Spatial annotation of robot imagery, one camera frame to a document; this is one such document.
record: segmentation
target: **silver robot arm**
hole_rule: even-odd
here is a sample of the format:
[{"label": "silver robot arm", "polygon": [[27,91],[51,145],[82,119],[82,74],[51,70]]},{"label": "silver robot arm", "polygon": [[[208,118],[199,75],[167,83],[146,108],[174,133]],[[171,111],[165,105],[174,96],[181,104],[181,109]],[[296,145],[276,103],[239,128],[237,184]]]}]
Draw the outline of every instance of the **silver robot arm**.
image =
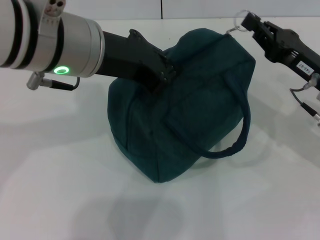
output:
[{"label": "silver robot arm", "polygon": [[0,1],[0,67],[33,74],[27,86],[73,90],[45,73],[132,79],[150,92],[177,72],[165,54],[136,30],[129,37],[105,32],[93,20],[64,12],[66,0]]}]

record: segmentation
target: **white table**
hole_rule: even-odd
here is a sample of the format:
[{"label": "white table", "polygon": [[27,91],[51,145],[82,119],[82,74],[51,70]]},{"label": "white table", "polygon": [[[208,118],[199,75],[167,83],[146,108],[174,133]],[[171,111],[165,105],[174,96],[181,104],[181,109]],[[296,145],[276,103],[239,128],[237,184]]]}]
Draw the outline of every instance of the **white table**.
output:
[{"label": "white table", "polygon": [[[267,20],[320,53],[320,18]],[[122,36],[137,29],[161,49],[193,29],[233,26],[231,19],[99,23]],[[75,92],[33,92],[30,72],[1,69],[0,239],[318,240],[320,129],[289,92],[305,81],[267,61],[251,33],[233,36],[257,61],[247,146],[164,184],[148,180],[115,145],[107,116],[113,78],[83,79]],[[316,95],[299,96],[320,111]],[[219,147],[230,146],[240,127]]]}]

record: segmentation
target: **dark green bag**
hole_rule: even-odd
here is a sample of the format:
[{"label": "dark green bag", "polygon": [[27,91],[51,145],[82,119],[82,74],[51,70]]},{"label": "dark green bag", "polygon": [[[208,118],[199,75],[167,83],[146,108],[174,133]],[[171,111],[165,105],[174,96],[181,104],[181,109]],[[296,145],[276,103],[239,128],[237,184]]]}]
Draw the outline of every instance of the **dark green bag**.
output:
[{"label": "dark green bag", "polygon": [[[166,56],[182,73],[160,95],[127,79],[109,88],[108,118],[123,152],[152,181],[170,181],[201,156],[219,159],[243,149],[250,127],[247,91],[255,59],[229,34],[197,29]],[[209,152],[243,118],[238,140]]]}]

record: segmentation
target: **wire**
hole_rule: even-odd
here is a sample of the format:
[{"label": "wire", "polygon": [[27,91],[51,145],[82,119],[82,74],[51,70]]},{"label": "wire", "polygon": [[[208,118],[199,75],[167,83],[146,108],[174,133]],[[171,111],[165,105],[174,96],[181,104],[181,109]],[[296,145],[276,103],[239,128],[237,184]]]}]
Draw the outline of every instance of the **wire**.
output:
[{"label": "wire", "polygon": [[301,105],[302,101],[299,100],[299,98],[297,97],[297,95],[295,94],[295,92],[302,92],[303,90],[305,90],[304,88],[299,88],[299,89],[292,89],[290,88],[290,92],[292,93],[293,97],[295,98],[295,100]]},{"label": "wire", "polygon": [[76,84],[75,84],[75,86],[73,87],[73,90],[76,90],[76,89],[79,87],[79,84],[80,84],[80,77],[77,77],[77,78],[76,78]]}]

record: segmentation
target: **white wall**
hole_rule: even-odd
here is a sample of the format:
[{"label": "white wall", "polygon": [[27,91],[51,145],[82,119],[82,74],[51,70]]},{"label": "white wall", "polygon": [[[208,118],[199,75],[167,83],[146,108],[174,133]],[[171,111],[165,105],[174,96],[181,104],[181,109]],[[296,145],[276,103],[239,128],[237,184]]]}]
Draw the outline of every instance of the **white wall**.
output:
[{"label": "white wall", "polygon": [[65,10],[93,20],[161,19],[160,0],[67,0]]},{"label": "white wall", "polygon": [[319,0],[163,0],[163,18],[225,18],[249,9],[261,17],[320,16]]}]

